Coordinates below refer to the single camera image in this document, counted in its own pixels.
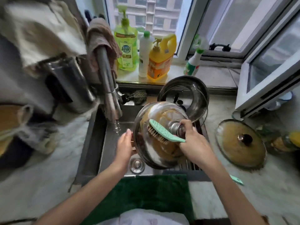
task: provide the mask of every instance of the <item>building exterior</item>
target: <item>building exterior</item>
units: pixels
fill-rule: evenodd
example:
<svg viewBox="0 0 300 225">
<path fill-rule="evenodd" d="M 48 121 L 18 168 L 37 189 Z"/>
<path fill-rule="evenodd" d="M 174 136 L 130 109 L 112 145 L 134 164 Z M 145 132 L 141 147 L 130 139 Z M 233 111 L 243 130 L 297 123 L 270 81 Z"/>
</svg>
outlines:
<svg viewBox="0 0 300 225">
<path fill-rule="evenodd" d="M 118 5 L 126 5 L 132 27 L 144 27 L 154 36 L 165 36 L 176 32 L 183 0 L 106 0 L 112 29 L 121 23 L 122 13 Z"/>
</svg>

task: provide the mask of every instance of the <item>window sill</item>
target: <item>window sill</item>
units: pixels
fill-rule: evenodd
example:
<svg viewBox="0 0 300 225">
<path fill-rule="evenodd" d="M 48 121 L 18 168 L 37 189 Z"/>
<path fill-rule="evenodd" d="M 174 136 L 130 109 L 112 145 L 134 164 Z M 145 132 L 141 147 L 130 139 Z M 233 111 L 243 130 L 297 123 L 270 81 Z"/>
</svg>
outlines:
<svg viewBox="0 0 300 225">
<path fill-rule="evenodd" d="M 170 71 L 157 81 L 152 81 L 148 77 L 139 76 L 139 67 L 133 72 L 118 70 L 117 82 L 120 83 L 155 83 L 165 84 L 170 80 L 182 76 L 185 64 L 172 64 Z M 228 68 L 200 66 L 195 77 L 199 78 L 208 87 L 237 88 L 239 75 Z"/>
</svg>

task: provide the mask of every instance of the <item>hand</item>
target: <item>hand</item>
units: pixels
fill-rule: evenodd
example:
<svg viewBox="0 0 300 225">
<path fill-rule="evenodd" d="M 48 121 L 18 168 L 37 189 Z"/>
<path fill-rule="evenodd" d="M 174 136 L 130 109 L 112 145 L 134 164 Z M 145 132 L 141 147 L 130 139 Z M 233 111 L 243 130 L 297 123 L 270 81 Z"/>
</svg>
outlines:
<svg viewBox="0 0 300 225">
<path fill-rule="evenodd" d="M 123 171 L 127 171 L 130 157 L 135 154 L 131 146 L 132 132 L 127 129 L 118 140 L 114 165 L 119 166 Z"/>
<path fill-rule="evenodd" d="M 218 159 L 212 151 L 205 137 L 199 134 L 190 120 L 182 120 L 185 126 L 185 143 L 180 143 L 180 149 L 186 157 L 201 169 L 218 163 Z"/>
</svg>

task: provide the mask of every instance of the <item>sink basin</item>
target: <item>sink basin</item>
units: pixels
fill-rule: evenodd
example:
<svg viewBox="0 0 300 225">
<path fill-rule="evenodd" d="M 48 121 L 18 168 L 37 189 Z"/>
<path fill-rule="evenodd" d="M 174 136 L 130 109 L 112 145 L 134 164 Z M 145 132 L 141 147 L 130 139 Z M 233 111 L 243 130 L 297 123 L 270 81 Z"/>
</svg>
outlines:
<svg viewBox="0 0 300 225">
<path fill-rule="evenodd" d="M 92 114 L 75 184 L 86 184 L 113 162 L 118 138 L 127 129 L 133 129 L 135 117 L 142 107 L 122 106 L 123 116 L 119 120 L 118 135 L 115 132 L 115 125 L 106 121 L 101 109 Z M 196 122 L 196 128 L 199 133 L 207 137 L 204 125 L 201 126 L 201 121 Z M 185 174 L 189 181 L 210 181 L 208 176 L 197 165 L 188 160 L 172 169 L 157 170 L 145 164 L 137 154 L 131 157 L 128 164 L 128 172 L 125 176 L 169 174 Z"/>
</svg>

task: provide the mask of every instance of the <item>sink drain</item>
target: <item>sink drain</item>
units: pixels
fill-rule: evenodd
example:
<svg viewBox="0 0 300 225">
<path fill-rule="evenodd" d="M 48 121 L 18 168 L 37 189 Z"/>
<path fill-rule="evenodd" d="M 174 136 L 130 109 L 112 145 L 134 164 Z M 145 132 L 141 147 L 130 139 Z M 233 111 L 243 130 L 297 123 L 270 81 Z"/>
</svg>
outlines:
<svg viewBox="0 0 300 225">
<path fill-rule="evenodd" d="M 141 159 L 132 159 L 130 161 L 130 170 L 135 173 L 139 174 L 142 173 L 145 169 L 145 163 Z"/>
</svg>

